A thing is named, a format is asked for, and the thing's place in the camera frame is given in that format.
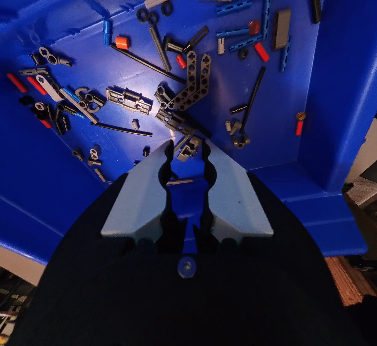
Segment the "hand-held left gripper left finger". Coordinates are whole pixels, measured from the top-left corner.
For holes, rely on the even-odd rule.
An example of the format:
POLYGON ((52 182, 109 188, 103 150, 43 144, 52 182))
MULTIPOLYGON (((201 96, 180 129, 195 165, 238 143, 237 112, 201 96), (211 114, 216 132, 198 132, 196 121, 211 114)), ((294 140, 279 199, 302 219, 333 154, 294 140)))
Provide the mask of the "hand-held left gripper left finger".
POLYGON ((168 140, 135 165, 123 183, 101 230, 103 237, 150 239, 160 253, 181 254, 187 220, 179 221, 167 188, 173 141, 168 140))

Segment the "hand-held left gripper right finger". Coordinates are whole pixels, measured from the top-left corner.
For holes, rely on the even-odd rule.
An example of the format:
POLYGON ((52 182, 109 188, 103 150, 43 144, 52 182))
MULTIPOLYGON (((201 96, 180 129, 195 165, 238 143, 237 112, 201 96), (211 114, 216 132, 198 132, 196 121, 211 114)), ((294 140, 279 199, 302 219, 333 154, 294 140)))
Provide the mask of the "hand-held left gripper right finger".
POLYGON ((194 226, 198 254, 214 254, 227 239, 270 238, 274 231, 247 171, 211 141, 202 142, 204 193, 200 226, 194 226))

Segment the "blue plastic bin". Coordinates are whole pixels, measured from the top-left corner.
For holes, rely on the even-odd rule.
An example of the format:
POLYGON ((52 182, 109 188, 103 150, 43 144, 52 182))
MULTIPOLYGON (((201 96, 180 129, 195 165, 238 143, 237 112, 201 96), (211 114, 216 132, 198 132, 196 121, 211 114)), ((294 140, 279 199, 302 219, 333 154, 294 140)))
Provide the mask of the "blue plastic bin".
MULTIPOLYGON (((130 39, 130 52, 161 67, 162 62, 136 12, 144 0, 0 0, 1 3, 1 246, 47 264, 78 216, 115 180, 163 142, 179 138, 155 118, 153 94, 160 82, 179 91, 182 84, 107 47, 103 19, 116 35, 130 39), (69 131, 59 135, 45 127, 18 99, 30 95, 55 108, 18 72, 34 67, 29 56, 38 48, 70 59, 73 66, 46 64, 55 82, 74 90, 89 87, 105 97, 106 87, 128 88, 153 101, 148 116, 107 103, 97 119, 133 129, 138 136, 90 125, 67 114, 69 131), (26 86, 21 93, 7 78, 12 73, 26 86), (90 158, 97 148, 98 160, 90 158)), ((211 134, 211 141, 247 171, 256 174, 299 218, 324 257, 356 255, 367 246, 341 197, 346 177, 376 114, 376 0, 321 0, 322 20, 314 24, 310 0, 273 0, 268 38, 260 43, 270 56, 263 62, 254 45, 236 52, 229 46, 251 35, 225 38, 218 54, 216 32, 261 24, 264 0, 218 17, 216 2, 172 0, 172 15, 158 14, 161 39, 186 43, 203 26, 209 33, 195 47, 211 57, 209 94, 187 110, 211 134), (292 36, 285 72, 282 50, 272 49, 274 17, 291 8, 292 36), (242 122, 261 67, 266 71, 243 134, 250 143, 237 149, 230 124, 242 122), (306 113, 301 136, 296 114, 306 113)), ((234 134, 241 135, 239 130, 234 134)))

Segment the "black steering link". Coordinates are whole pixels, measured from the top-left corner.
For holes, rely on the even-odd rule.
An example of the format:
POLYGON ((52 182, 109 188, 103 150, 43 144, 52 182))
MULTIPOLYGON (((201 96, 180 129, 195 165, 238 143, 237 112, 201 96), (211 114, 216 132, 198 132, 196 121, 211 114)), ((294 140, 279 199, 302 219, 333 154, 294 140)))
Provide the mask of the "black steering link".
POLYGON ((178 54, 186 54, 191 51, 208 33, 208 27, 204 26, 187 42, 185 46, 176 42, 172 38, 165 36, 163 40, 163 49, 166 51, 176 52, 178 54))

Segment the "grey perpendicular connector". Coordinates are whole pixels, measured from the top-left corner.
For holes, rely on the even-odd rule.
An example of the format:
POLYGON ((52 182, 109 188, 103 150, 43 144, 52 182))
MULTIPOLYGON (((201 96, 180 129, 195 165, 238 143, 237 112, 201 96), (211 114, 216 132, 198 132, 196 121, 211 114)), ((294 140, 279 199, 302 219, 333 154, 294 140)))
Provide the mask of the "grey perpendicular connector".
POLYGON ((243 149, 246 145, 250 143, 250 139, 247 134, 242 134, 237 137, 236 135, 231 136, 231 141, 234 147, 237 149, 243 149))

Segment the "dark grey holed plate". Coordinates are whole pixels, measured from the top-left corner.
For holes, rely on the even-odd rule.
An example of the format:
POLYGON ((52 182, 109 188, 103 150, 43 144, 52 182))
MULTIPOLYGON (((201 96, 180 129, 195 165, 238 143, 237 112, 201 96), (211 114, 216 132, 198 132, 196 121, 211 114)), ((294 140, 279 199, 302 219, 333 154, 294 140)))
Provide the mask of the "dark grey holed plate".
POLYGON ((152 109, 152 100, 144 98, 141 94, 134 93, 129 89, 119 92, 113 88, 106 88, 105 93, 108 102, 118 105, 127 111, 147 116, 152 109))
POLYGON ((155 118, 164 123, 168 129, 174 132, 180 132, 184 136, 195 133, 195 129, 190 127, 185 122, 184 118, 177 113, 169 113, 164 109, 159 109, 155 118))

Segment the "light grey axle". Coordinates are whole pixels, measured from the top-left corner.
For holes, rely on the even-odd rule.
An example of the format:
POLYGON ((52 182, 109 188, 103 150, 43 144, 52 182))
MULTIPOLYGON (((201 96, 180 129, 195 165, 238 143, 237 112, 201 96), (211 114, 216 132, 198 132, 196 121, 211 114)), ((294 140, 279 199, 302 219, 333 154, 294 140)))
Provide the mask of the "light grey axle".
POLYGON ((59 90, 59 92, 91 122, 94 124, 98 123, 98 119, 88 111, 87 105, 84 104, 84 101, 80 99, 72 90, 70 90, 68 87, 63 87, 59 90))

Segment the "long thin black axle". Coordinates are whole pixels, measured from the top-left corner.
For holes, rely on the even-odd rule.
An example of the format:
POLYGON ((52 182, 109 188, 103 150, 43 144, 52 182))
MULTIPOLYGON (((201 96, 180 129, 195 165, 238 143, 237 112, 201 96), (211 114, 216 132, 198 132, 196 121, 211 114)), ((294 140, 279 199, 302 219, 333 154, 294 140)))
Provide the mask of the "long thin black axle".
POLYGON ((163 75, 163 76, 165 76, 167 78, 170 78, 170 79, 172 79, 172 80, 174 80, 174 81, 176 81, 178 83, 181 83, 181 84, 186 84, 186 80, 185 79, 182 79, 182 78, 180 78, 180 77, 178 77, 178 76, 176 76, 174 74, 171 74, 170 72, 166 72, 163 69, 161 69, 160 67, 158 67, 158 66, 150 63, 149 61, 146 61, 146 60, 140 58, 139 56, 136 56, 135 54, 132 54, 132 53, 128 52, 127 50, 123 50, 123 49, 120 49, 120 48, 116 47, 116 45, 114 43, 111 43, 110 47, 113 50, 121 53, 122 55, 131 58, 132 60, 134 60, 134 61, 142 64, 143 66, 148 67, 149 69, 152 69, 153 71, 155 71, 155 72, 157 72, 157 73, 159 73, 159 74, 161 74, 161 75, 163 75))
POLYGON ((257 95, 257 92, 258 92, 258 89, 260 87, 260 84, 261 84, 261 81, 263 79, 263 76, 265 74, 265 71, 266 71, 266 67, 265 66, 261 67, 261 70, 260 70, 259 75, 257 77, 257 81, 256 81, 255 86, 253 88, 253 92, 252 92, 251 98, 250 98, 250 100, 248 102, 245 114, 243 116, 242 125, 241 125, 241 128, 239 130, 240 134, 243 134, 243 132, 244 132, 244 129, 245 129, 245 126, 246 126, 249 114, 251 112, 252 105, 254 103, 255 97, 257 95))

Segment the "wooden board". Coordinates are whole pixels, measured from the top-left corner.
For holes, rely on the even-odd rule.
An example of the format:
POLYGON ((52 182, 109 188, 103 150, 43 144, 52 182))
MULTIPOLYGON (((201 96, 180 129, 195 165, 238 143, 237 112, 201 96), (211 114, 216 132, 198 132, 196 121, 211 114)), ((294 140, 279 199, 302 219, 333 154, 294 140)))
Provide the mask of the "wooden board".
POLYGON ((324 261, 345 307, 362 303, 366 296, 377 296, 376 286, 352 267, 345 256, 326 257, 324 261))

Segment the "grey bent liftarm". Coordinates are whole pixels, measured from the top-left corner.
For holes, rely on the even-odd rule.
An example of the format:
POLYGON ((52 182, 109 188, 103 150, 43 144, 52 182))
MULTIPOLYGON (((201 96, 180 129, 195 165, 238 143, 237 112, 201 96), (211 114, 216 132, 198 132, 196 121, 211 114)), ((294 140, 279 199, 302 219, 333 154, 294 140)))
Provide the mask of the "grey bent liftarm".
POLYGON ((198 103, 202 98, 204 98, 208 94, 210 67, 211 67, 211 57, 208 54, 205 54, 201 60, 199 89, 197 89, 194 92, 194 94, 191 94, 187 99, 185 99, 178 106, 177 110, 179 111, 186 110, 192 105, 198 103))
POLYGON ((192 97, 197 90, 196 66, 197 55, 195 51, 191 50, 187 54, 187 85, 167 104, 168 111, 172 111, 174 109, 184 111, 189 105, 192 104, 192 97))

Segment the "light grey thin liftarm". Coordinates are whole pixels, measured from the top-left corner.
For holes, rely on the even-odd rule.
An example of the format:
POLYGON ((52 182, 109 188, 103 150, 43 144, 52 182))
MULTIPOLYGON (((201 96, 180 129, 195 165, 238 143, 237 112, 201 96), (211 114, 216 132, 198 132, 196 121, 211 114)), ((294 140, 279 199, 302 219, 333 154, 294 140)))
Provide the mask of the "light grey thin liftarm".
POLYGON ((36 81, 38 82, 38 84, 41 85, 41 87, 50 95, 50 97, 55 102, 61 102, 65 99, 64 95, 62 95, 59 91, 59 86, 56 84, 56 82, 50 75, 38 74, 36 75, 36 81))

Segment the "long blue pin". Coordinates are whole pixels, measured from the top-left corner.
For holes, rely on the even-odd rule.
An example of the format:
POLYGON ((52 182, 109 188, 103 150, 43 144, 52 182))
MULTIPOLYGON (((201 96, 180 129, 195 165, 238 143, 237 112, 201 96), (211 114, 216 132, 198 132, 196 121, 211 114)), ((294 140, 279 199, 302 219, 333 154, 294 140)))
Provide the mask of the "long blue pin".
POLYGON ((230 52, 236 52, 236 51, 239 51, 243 48, 247 48, 249 46, 252 46, 258 42, 261 42, 263 40, 263 35, 262 34, 258 34, 258 35, 255 35, 255 36, 250 36, 249 38, 245 39, 245 40, 242 40, 242 41, 238 41, 236 43, 233 43, 229 46, 229 51, 230 52))
POLYGON ((229 38, 249 35, 249 27, 227 28, 216 32, 216 38, 229 38))
POLYGON ((266 40, 269 34, 271 7, 273 0, 264 0, 263 6, 263 24, 262 24, 262 40, 266 40))
POLYGON ((286 70, 288 56, 290 52, 291 38, 292 36, 288 36, 287 44, 282 50, 281 59, 280 59, 280 72, 285 72, 286 70))
POLYGON ((217 16, 223 16, 230 13, 235 13, 251 7, 253 0, 238 0, 228 4, 216 7, 215 12, 217 16))

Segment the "grey pin connector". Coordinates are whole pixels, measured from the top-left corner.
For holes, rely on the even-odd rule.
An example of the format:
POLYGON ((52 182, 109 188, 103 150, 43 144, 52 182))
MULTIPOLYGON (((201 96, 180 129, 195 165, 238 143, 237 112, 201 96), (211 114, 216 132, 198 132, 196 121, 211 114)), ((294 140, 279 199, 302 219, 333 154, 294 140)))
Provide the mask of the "grey pin connector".
POLYGON ((55 53, 50 52, 50 50, 46 47, 40 47, 39 48, 40 55, 45 58, 48 63, 52 65, 63 65, 63 66, 69 66, 72 67, 72 62, 66 58, 63 58, 62 56, 59 56, 55 53))

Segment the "dark grey axle pin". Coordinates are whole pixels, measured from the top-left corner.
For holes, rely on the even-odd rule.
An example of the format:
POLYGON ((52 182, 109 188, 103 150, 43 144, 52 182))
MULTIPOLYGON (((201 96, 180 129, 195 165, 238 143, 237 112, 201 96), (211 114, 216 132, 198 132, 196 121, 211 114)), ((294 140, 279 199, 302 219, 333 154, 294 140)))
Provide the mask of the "dark grey axle pin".
POLYGON ((49 71, 45 67, 27 68, 19 70, 22 76, 32 76, 32 75, 49 75, 49 71))

